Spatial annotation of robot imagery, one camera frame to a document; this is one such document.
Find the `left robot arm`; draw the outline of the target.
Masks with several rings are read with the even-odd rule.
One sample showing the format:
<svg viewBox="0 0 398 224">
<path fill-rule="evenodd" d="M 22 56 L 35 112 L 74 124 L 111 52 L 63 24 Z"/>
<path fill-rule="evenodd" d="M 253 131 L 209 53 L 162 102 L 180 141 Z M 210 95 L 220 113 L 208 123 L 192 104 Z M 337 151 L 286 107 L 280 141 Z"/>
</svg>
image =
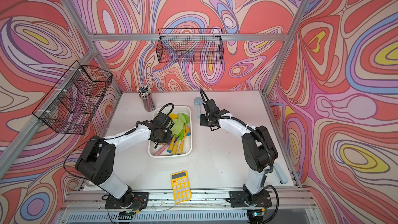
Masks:
<svg viewBox="0 0 398 224">
<path fill-rule="evenodd" d="M 153 120 L 137 122 L 129 131 L 107 138 L 94 136 L 88 140 L 76 161 L 75 169 L 105 190 L 109 194 L 108 198 L 115 200 L 121 208 L 128 208 L 134 201 L 134 195 L 131 187 L 114 172 L 116 154 L 145 141 L 168 144 L 172 140 L 173 126 L 170 116 L 158 113 Z"/>
</svg>

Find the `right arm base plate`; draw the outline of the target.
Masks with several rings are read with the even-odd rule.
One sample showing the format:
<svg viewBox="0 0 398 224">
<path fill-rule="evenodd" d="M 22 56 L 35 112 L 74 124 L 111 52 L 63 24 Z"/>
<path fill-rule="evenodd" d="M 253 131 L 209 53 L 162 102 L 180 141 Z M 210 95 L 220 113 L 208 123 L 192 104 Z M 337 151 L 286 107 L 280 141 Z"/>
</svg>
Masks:
<svg viewBox="0 0 398 224">
<path fill-rule="evenodd" d="M 230 191 L 226 201 L 229 202 L 232 207 L 269 208 L 272 206 L 271 197 L 267 190 L 262 190 L 255 195 L 252 195 L 248 191 Z"/>
</svg>

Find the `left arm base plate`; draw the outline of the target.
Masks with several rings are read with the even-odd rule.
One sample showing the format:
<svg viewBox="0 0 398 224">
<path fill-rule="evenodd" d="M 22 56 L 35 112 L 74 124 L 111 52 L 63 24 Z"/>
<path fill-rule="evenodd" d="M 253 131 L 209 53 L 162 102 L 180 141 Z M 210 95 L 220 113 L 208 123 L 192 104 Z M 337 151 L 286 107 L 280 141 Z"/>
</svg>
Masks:
<svg viewBox="0 0 398 224">
<path fill-rule="evenodd" d="M 127 191 L 122 198 L 117 199 L 112 195 L 106 196 L 105 209 L 135 209 L 147 207 L 149 192 Z"/>
</svg>

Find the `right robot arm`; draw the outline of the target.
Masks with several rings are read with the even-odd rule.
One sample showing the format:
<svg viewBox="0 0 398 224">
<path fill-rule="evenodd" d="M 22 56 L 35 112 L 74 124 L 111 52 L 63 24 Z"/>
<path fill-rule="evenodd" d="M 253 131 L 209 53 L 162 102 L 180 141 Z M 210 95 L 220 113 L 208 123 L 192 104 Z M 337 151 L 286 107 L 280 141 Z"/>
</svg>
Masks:
<svg viewBox="0 0 398 224">
<path fill-rule="evenodd" d="M 273 173 L 274 161 L 278 151 L 272 141 L 269 131 L 264 126 L 252 127 L 234 117 L 227 110 L 220 110 L 214 100 L 204 100 L 205 114 L 200 117 L 200 125 L 209 127 L 211 131 L 224 129 L 241 139 L 244 157 L 250 168 L 242 190 L 229 192 L 226 199 L 232 207 L 263 207 L 272 206 L 265 180 Z"/>
</svg>

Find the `light blue shovel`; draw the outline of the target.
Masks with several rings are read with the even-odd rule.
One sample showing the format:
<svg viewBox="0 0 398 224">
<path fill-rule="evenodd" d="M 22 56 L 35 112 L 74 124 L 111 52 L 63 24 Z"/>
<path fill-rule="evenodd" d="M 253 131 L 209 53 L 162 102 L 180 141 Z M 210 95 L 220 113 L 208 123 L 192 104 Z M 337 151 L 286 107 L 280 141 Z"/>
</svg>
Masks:
<svg viewBox="0 0 398 224">
<path fill-rule="evenodd" d="M 200 117 L 201 117 L 201 108 L 203 106 L 203 99 L 201 97 L 199 97 L 199 96 L 196 97 L 194 99 L 194 104 L 195 104 L 195 106 L 197 108 L 197 118 L 200 119 Z"/>
</svg>

